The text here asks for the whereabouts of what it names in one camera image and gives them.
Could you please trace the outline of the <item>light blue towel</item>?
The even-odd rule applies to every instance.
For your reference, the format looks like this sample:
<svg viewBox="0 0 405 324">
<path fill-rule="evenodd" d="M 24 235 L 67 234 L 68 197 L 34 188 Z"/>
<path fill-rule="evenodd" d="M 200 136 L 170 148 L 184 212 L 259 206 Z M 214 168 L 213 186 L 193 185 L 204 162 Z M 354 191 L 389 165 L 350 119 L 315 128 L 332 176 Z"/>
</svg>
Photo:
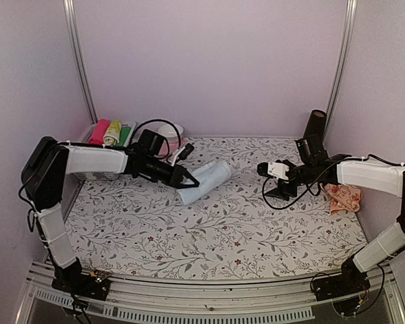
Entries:
<svg viewBox="0 0 405 324">
<path fill-rule="evenodd" d="M 190 205 L 204 197 L 210 191 L 231 178 L 233 169 L 227 161 L 212 161 L 192 172 L 199 182 L 196 188 L 177 189 L 184 206 Z"/>
</svg>

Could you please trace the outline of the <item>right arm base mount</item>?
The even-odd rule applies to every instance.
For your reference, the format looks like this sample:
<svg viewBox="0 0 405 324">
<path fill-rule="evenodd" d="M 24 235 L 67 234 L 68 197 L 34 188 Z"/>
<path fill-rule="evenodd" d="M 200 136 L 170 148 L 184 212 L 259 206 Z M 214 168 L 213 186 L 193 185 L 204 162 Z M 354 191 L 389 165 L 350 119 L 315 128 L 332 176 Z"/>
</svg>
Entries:
<svg viewBox="0 0 405 324">
<path fill-rule="evenodd" d="M 318 273 L 310 281 L 310 290 L 317 301 L 364 292 L 371 287 L 366 273 L 344 271 L 338 275 Z"/>
</svg>

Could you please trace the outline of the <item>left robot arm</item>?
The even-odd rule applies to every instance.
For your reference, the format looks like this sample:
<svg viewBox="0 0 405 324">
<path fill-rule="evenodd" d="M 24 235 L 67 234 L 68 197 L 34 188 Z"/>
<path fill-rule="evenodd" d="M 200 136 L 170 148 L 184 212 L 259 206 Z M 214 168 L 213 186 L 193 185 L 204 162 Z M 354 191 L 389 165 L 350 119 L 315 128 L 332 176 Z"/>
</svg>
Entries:
<svg viewBox="0 0 405 324">
<path fill-rule="evenodd" d="M 21 174 L 23 198 L 34 214 L 41 242 L 49 253 L 62 284 L 73 293 L 82 292 L 87 280 L 68 237 L 62 215 L 62 194 L 66 176 L 77 173 L 126 174 L 150 182 L 162 182 L 175 189 L 199 187 L 199 181 L 183 166 L 158 156 L 165 137 L 145 129 L 128 146 L 79 142 L 58 142 L 43 137 Z"/>
</svg>

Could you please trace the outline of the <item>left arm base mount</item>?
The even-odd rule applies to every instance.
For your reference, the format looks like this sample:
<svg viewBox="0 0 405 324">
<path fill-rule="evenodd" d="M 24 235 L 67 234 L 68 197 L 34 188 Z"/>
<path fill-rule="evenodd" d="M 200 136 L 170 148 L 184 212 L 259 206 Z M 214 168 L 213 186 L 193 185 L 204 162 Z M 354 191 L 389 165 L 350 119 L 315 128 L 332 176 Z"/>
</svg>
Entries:
<svg viewBox="0 0 405 324">
<path fill-rule="evenodd" d="M 75 296 L 106 301 L 111 282 L 109 273 L 100 270 L 83 273 L 81 264 L 76 261 L 64 269 L 56 267 L 51 286 Z"/>
</svg>

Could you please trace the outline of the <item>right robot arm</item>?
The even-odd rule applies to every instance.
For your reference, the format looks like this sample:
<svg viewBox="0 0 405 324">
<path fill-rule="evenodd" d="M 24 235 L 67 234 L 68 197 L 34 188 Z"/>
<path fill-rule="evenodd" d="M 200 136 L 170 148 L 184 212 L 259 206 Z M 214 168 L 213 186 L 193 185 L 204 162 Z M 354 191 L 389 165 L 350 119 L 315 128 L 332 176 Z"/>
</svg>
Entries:
<svg viewBox="0 0 405 324">
<path fill-rule="evenodd" d="M 365 229 L 374 236 L 342 263 L 342 274 L 335 281 L 340 294 L 350 294 L 368 270 L 405 250 L 405 163 L 371 153 L 329 156 L 317 134 L 297 140 L 296 148 L 299 165 L 287 159 L 258 164 L 260 176 L 277 182 L 274 189 L 262 190 L 264 200 L 270 196 L 282 199 L 288 209 L 301 199 L 299 187 L 309 192 L 315 184 L 356 186 L 366 193 L 361 214 L 369 217 Z"/>
</svg>

